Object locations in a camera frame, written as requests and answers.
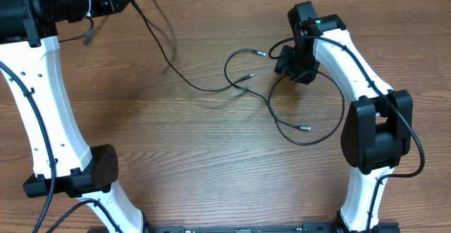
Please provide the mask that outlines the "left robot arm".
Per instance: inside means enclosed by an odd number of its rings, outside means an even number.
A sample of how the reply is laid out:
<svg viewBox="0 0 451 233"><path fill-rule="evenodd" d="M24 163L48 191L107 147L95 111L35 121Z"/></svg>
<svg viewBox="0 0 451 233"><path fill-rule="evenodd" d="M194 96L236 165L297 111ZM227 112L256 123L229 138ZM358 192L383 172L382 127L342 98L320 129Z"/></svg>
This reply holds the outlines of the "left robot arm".
<svg viewBox="0 0 451 233"><path fill-rule="evenodd" d="M89 146L75 121L61 71L56 24L120 13L133 0L1 0L1 71L32 150L30 198L66 193L88 205L108 232L150 232L118 181L110 144Z"/></svg>

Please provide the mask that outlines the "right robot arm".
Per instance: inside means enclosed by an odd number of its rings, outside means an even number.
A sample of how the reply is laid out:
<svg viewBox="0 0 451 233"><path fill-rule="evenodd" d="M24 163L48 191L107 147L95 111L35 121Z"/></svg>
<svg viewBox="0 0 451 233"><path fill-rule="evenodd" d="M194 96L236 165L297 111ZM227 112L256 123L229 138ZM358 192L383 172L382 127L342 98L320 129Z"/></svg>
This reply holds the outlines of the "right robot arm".
<svg viewBox="0 0 451 233"><path fill-rule="evenodd" d="M409 153L413 101L395 91L368 65L336 14L319 17L311 2L288 12L294 46L283 46L275 72L310 84L323 65L349 104L340 145L350 165L345 202L329 232L399 232L398 223L378 219L389 177Z"/></svg>

